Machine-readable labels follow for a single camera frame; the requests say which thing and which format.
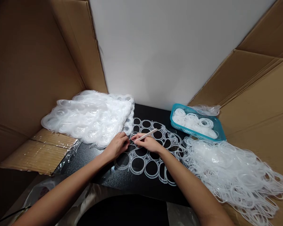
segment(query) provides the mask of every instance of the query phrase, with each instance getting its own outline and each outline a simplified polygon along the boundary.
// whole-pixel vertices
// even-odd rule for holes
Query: blue basket
[[[215,132],[217,132],[218,134],[218,137],[216,139],[213,139],[213,138],[210,138],[208,136],[205,136],[201,133],[198,133],[194,130],[191,130],[191,129],[188,129],[186,127],[183,127],[183,126],[180,126],[178,124],[176,124],[173,119],[172,119],[172,116],[173,116],[173,113],[174,111],[177,109],[177,108],[181,108],[182,110],[185,111],[186,114],[188,113],[194,113],[196,115],[198,115],[199,118],[208,118],[210,120],[213,121],[214,123],[214,127],[212,128],[212,130],[214,130]],[[183,131],[189,135],[192,135],[194,137],[197,137],[198,139],[200,140],[209,140],[209,141],[214,141],[214,142],[217,142],[217,141],[225,141],[226,138],[225,138],[225,134],[223,132],[223,129],[222,129],[222,126],[221,126],[221,123],[219,121],[218,118],[216,118],[215,116],[204,116],[204,115],[201,115],[199,114],[197,111],[195,111],[194,109],[188,107],[188,106],[185,106],[185,105],[181,105],[181,104],[174,104],[173,105],[173,108],[172,108],[172,112],[171,112],[171,115],[170,115],[170,120],[171,120],[171,125],[175,128],[175,129],[178,129],[180,131]]]

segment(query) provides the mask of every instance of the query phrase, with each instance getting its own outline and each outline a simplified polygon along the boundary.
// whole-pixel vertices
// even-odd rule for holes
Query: hand
[[[145,133],[138,133],[134,135],[133,137],[131,137],[131,140],[138,146],[142,146],[148,149],[150,152],[155,152],[157,154],[159,154],[161,150],[165,149],[153,137],[146,137],[143,140],[135,141],[136,139],[142,137],[143,135],[145,135]]]
[[[125,150],[128,149],[129,146],[129,138],[125,134],[125,132],[119,132],[112,139],[110,144],[103,151],[102,155],[107,158],[109,162],[113,161],[120,154],[122,154]]]

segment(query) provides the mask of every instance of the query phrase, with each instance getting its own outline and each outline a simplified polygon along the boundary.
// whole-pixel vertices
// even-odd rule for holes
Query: white wall
[[[186,105],[274,1],[90,0],[109,92]]]

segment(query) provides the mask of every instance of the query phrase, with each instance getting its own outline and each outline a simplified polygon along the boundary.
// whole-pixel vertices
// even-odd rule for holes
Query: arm
[[[138,133],[132,137],[132,140],[142,135],[144,134]],[[135,143],[160,155],[177,186],[197,214],[201,225],[234,225],[206,186],[154,138],[146,137],[144,141]]]
[[[128,145],[129,139],[126,134],[118,133],[103,153],[38,200],[13,225],[55,225],[78,199],[90,179],[102,167],[127,150]]]

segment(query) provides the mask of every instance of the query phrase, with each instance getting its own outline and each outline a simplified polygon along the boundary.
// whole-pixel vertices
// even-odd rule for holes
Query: plastic bag
[[[207,106],[207,105],[196,105],[190,107],[197,111],[199,114],[205,115],[205,116],[217,116],[220,112],[220,105],[215,106]]]

